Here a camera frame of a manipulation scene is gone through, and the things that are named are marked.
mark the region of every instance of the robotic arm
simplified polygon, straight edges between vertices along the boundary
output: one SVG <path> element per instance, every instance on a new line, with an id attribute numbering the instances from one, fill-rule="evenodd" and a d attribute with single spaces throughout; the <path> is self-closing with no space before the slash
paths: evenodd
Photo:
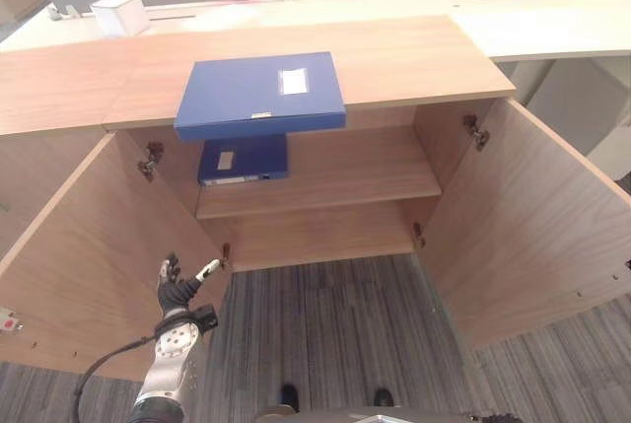
<path id="1" fill-rule="evenodd" d="M 163 320 L 156 326 L 155 360 L 138 393 L 128 423 L 183 423 L 190 419 L 195 394 L 205 385 L 208 346 L 203 334 L 217 325 L 211 305 L 193 312 L 190 300 L 222 260 L 215 259 L 187 280 L 177 280 L 177 257 L 163 261 L 158 301 Z"/>

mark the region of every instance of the black cable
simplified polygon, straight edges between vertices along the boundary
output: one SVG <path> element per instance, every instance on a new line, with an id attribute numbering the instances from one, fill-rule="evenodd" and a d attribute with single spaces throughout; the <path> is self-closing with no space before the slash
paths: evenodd
<path id="1" fill-rule="evenodd" d="M 141 337 L 137 341 L 131 342 L 126 346 L 121 347 L 120 349 L 116 349 L 115 351 L 111 351 L 109 354 L 104 355 L 101 359 L 95 362 L 90 369 L 86 371 L 86 373 L 81 376 L 79 382 L 77 383 L 77 387 L 75 388 L 75 399 L 72 406 L 72 421 L 73 423 L 81 423 L 81 419 L 79 418 L 79 405 L 81 404 L 81 395 L 83 394 L 83 388 L 86 386 L 86 382 L 92 376 L 92 374 L 105 362 L 109 360 L 109 358 L 115 356 L 116 354 L 122 354 L 123 352 L 131 351 L 133 349 L 137 349 L 140 346 L 144 346 L 148 342 L 153 341 L 154 339 L 158 339 L 159 335 L 154 334 L 153 336 L 145 336 Z"/>

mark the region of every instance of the desk surface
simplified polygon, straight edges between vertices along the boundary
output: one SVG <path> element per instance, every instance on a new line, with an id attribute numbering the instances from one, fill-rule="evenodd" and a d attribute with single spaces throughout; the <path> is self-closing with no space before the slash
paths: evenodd
<path id="1" fill-rule="evenodd" d="M 631 53 L 631 0 L 255 0 L 147 8 L 143 35 L 330 24 L 447 14 L 495 60 Z M 93 17 L 37 14 L 0 51 L 101 39 Z"/>
<path id="2" fill-rule="evenodd" d="M 0 56 L 0 135 L 173 124 L 193 62 L 330 51 L 346 108 L 508 96 L 445 16 L 99 40 Z"/>

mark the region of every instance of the white desk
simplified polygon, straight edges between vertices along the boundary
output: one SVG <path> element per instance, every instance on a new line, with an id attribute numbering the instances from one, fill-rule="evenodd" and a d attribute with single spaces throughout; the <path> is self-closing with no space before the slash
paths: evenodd
<path id="1" fill-rule="evenodd" d="M 498 61 L 624 55 L 631 53 L 629 8 L 631 0 L 201 2 L 147 8 L 152 27 L 141 36 L 449 14 L 487 56 Z M 0 51 L 102 37 L 91 15 L 53 22 L 41 11 L 0 43 Z"/>

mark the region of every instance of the white box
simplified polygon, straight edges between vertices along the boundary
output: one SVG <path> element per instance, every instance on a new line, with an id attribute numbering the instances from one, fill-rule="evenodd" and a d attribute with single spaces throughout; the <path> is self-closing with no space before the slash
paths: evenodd
<path id="1" fill-rule="evenodd" d="M 100 0 L 90 8 L 107 36 L 134 36 L 149 28 L 142 0 Z"/>

